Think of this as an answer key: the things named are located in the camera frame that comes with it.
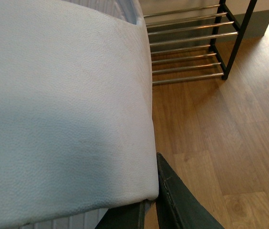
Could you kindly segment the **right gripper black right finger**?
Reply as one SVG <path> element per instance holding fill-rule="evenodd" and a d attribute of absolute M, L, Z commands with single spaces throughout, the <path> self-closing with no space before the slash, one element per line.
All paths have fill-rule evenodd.
<path fill-rule="evenodd" d="M 222 229 L 198 202 L 162 154 L 157 153 L 159 196 L 155 201 L 161 229 Z"/>

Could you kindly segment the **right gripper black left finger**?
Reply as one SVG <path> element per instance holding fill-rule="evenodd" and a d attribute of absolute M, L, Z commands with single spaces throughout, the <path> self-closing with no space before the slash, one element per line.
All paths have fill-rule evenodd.
<path fill-rule="evenodd" d="M 108 209 L 96 229 L 143 229 L 145 227 L 145 200 Z"/>

